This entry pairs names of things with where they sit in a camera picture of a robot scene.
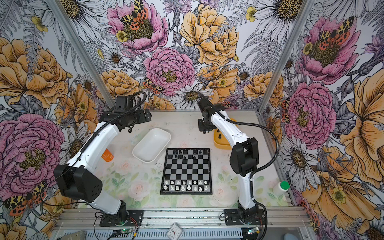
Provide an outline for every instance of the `daisy center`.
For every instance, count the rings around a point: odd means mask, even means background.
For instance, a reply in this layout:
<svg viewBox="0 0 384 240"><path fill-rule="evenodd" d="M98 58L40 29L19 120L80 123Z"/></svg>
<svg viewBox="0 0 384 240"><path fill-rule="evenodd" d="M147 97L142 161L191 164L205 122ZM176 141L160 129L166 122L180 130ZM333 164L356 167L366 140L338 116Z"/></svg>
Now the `daisy center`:
<svg viewBox="0 0 384 240"><path fill-rule="evenodd" d="M79 15L80 9L74 0L60 0L60 2L70 18L75 18Z"/></svg>
<svg viewBox="0 0 384 240"><path fill-rule="evenodd" d="M173 83L176 81L176 74L174 74L172 71L168 72L162 72L163 77L166 78L167 83Z"/></svg>
<svg viewBox="0 0 384 240"><path fill-rule="evenodd" d="M33 151L24 153L25 161L19 163L19 166L23 169L34 167L36 170L40 169L40 166L45 162L46 155L43 150L36 148Z"/></svg>
<svg viewBox="0 0 384 240"><path fill-rule="evenodd" d="M305 127L308 124L308 112L304 112L303 107L299 109L299 116L296 118L296 121L300 127Z"/></svg>
<svg viewBox="0 0 384 240"><path fill-rule="evenodd" d="M248 78L248 73L240 73L239 77L240 77L240 80L243 81Z"/></svg>
<svg viewBox="0 0 384 240"><path fill-rule="evenodd" d="M373 226L371 226L366 233L371 240L384 240L384 235L381 231Z"/></svg>
<svg viewBox="0 0 384 240"><path fill-rule="evenodd" d="M292 158L298 167L304 167L305 166L305 158L299 150L293 150Z"/></svg>
<svg viewBox="0 0 384 240"><path fill-rule="evenodd" d="M303 0L282 0L279 3L277 12L283 18L294 19L300 11Z"/></svg>
<svg viewBox="0 0 384 240"><path fill-rule="evenodd" d="M188 101L195 101L199 97L197 92L186 93L185 99Z"/></svg>
<svg viewBox="0 0 384 240"><path fill-rule="evenodd" d="M126 27L125 29L126 37L128 40L135 40L140 38L148 38L151 39L153 34L153 27L149 22L149 19L143 20L143 23L140 23L140 27L137 30L132 30L130 27Z"/></svg>
<svg viewBox="0 0 384 240"><path fill-rule="evenodd" d="M81 147L83 146L83 144L81 143L80 140L75 140L71 146L71 149L70 149L70 153L71 153L71 158L73 156L76 155L76 153L78 153L78 151L80 151Z"/></svg>

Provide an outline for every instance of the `white bottle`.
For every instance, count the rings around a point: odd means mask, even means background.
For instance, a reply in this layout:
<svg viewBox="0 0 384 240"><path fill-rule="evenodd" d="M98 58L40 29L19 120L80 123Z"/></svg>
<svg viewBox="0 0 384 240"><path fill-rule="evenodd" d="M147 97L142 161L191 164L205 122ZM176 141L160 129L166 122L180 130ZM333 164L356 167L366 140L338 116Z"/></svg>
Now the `white bottle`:
<svg viewBox="0 0 384 240"><path fill-rule="evenodd" d="M283 193L285 193L286 191L288 191L289 189L289 183L286 182L286 181L282 181L282 182L279 182L278 184L276 184L276 186L273 188L273 193L276 194L276 195L281 195Z"/></svg>

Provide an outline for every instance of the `white plastic tray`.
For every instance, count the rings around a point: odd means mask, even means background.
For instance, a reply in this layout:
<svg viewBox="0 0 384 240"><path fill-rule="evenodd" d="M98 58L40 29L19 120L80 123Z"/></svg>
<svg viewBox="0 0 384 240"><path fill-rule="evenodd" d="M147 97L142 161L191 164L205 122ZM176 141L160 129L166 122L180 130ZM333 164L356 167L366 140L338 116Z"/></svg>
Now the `white plastic tray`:
<svg viewBox="0 0 384 240"><path fill-rule="evenodd" d="M144 163L153 162L170 141L170 133L160 128L150 130L133 148L132 155Z"/></svg>

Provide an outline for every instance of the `butterfly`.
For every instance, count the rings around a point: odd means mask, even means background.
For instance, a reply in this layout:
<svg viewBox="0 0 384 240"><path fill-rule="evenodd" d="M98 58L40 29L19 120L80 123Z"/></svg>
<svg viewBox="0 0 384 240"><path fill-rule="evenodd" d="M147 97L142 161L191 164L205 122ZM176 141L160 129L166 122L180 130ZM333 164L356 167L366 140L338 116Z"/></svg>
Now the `butterfly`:
<svg viewBox="0 0 384 240"><path fill-rule="evenodd" d="M13 196L4 201L4 206L10 210L9 215L17 217L25 212L26 208L33 208L46 197L46 181L39 183L32 192L25 196Z"/></svg>
<svg viewBox="0 0 384 240"><path fill-rule="evenodd" d="M351 35L349 30L351 29L353 22L355 20L355 16L349 17L345 20L337 30L329 31L321 31L319 33L319 49L326 50L329 46L341 45L344 43L349 36Z"/></svg>
<svg viewBox="0 0 384 240"><path fill-rule="evenodd" d="M144 7L142 0L135 0L133 3L134 11L131 15L125 15L121 17L120 21L132 30L138 30L140 24L143 24L145 19L148 19L148 9Z"/></svg>
<svg viewBox="0 0 384 240"><path fill-rule="evenodd" d="M144 78L143 86L145 88L149 88L149 90L156 94L161 93L165 90L163 87L156 86L155 84L153 84L153 82L147 77Z"/></svg>

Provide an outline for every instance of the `yellow peony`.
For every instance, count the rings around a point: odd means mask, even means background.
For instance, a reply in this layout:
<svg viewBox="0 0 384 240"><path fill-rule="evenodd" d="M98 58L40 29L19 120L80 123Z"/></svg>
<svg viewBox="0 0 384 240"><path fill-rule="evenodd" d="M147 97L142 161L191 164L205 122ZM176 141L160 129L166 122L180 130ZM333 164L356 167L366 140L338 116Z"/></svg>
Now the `yellow peony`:
<svg viewBox="0 0 384 240"><path fill-rule="evenodd" d="M200 51L200 63L224 66L229 59L236 55L236 45L239 33L233 27L219 37L212 37L223 24L227 17L218 15L209 5L199 5L199 14L192 12L184 15L180 34L188 40L185 45L196 46Z"/></svg>

